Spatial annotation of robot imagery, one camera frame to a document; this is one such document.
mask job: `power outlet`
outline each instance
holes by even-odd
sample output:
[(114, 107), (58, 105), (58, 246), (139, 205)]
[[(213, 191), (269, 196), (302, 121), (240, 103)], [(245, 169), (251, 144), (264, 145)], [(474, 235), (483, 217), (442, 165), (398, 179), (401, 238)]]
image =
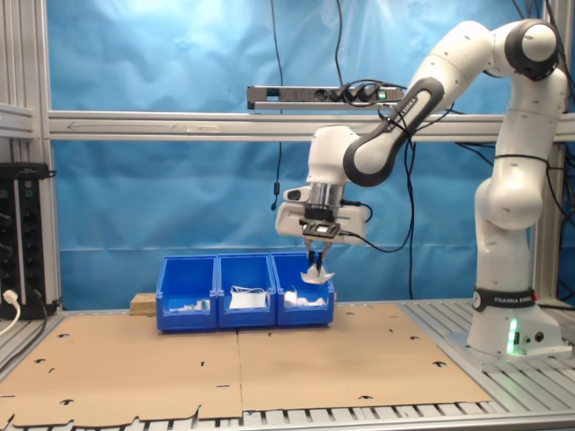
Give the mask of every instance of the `power outlet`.
[[(14, 290), (20, 300), (20, 263), (18, 260), (18, 226), (13, 180), (0, 180), (0, 291)], [(2, 302), (2, 310), (13, 311)]]
[(37, 290), (46, 301), (42, 220), (40, 212), (40, 181), (18, 180), (20, 218), (22, 227), (22, 255), (24, 259), (24, 290), (30, 297)]

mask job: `brown cardboard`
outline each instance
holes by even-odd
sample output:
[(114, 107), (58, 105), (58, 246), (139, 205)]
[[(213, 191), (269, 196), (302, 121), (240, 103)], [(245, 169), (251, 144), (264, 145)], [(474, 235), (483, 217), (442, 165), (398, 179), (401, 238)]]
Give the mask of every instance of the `brown cardboard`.
[(18, 427), (117, 427), (189, 418), (199, 406), (200, 418), (232, 418), (487, 400), (392, 304), (338, 306), (330, 328), (239, 335), (160, 335), (148, 317), (76, 316), (0, 383), (0, 425), (13, 414)]
[(136, 294), (129, 303), (130, 316), (155, 316), (155, 294)]
[(338, 306), (329, 329), (242, 331), (239, 343), (243, 410), (490, 400), (392, 304)]
[(237, 335), (160, 335), (148, 317), (68, 317), (0, 383), (0, 419), (18, 427), (189, 418), (199, 406), (200, 418), (242, 415)]

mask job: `metal table surface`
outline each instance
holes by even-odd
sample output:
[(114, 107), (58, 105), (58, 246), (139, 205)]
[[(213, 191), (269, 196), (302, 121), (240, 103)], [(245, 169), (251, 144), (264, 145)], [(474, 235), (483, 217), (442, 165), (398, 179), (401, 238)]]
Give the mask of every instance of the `metal table surface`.
[[(477, 371), (445, 341), (449, 333), (469, 330), (473, 315), (469, 300), (393, 302), (432, 337), (459, 366), (493, 398), (493, 402), (380, 406), (349, 409), (300, 409), (246, 411), (242, 418), (197, 420), (135, 420), (112, 431), (168, 431), (228, 428), (247, 431), (259, 429), (575, 429), (575, 358), (528, 361), (520, 365), (491, 367)], [(114, 314), (127, 311), (63, 312), (50, 318), (41, 342), (70, 315)], [(548, 311), (568, 330), (575, 330), (575, 313)], [(0, 321), (0, 329), (9, 322)], [(6, 338), (0, 340), (0, 365), (19, 346), (30, 339), (41, 321), (22, 321)], [(17, 362), (0, 375), (3, 379)], [(15, 430), (9, 424), (6, 430)], [(84, 431), (73, 423), (64, 427), (30, 427), (29, 431)]]

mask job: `blue backdrop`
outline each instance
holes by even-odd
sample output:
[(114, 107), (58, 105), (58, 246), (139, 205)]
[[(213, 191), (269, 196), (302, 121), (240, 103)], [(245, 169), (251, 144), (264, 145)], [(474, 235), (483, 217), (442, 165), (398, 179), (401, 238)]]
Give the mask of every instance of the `blue backdrop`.
[[(246, 111), (246, 87), (279, 84), (269, 0), (49, 0), (55, 110)], [(285, 85), (338, 84), (335, 0), (275, 0)], [(419, 62), (464, 20), (496, 28), (518, 16), (500, 0), (342, 1), (344, 81), (408, 84)], [(507, 80), (480, 76), (456, 104), (500, 113)], [(309, 144), (284, 144), (282, 189), (303, 185)], [(270, 211), (276, 143), (56, 142), (62, 286), (68, 309), (127, 307), (155, 289), (164, 255), (289, 249)], [(414, 293), (469, 297), (475, 280), (473, 194), (490, 175), (451, 143), (418, 146)], [(401, 243), (409, 199), (400, 163), (375, 189), (346, 197), (375, 211), (371, 241)], [(337, 246), (339, 298), (408, 297), (407, 250)]]

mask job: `blue plastic bin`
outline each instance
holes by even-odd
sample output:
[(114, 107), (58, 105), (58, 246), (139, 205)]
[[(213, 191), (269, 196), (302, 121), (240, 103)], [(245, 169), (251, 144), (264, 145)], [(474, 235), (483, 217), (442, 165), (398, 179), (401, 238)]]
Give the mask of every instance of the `blue plastic bin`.
[[(170, 311), (209, 300), (209, 310)], [(166, 256), (155, 293), (158, 329), (164, 332), (217, 327), (216, 256)]]
[[(302, 280), (301, 273), (309, 269), (309, 262), (304, 252), (271, 253), (271, 266), (278, 289), (279, 326), (327, 325), (333, 321), (335, 302), (333, 282), (328, 280), (323, 285), (311, 285)], [(286, 307), (284, 293), (294, 288), (297, 290), (298, 297), (304, 297), (309, 302), (323, 298), (326, 305), (321, 307)]]
[[(265, 308), (230, 310), (232, 286), (267, 291)], [(220, 328), (249, 328), (276, 324), (276, 285), (269, 254), (225, 254), (217, 257), (217, 321)]]

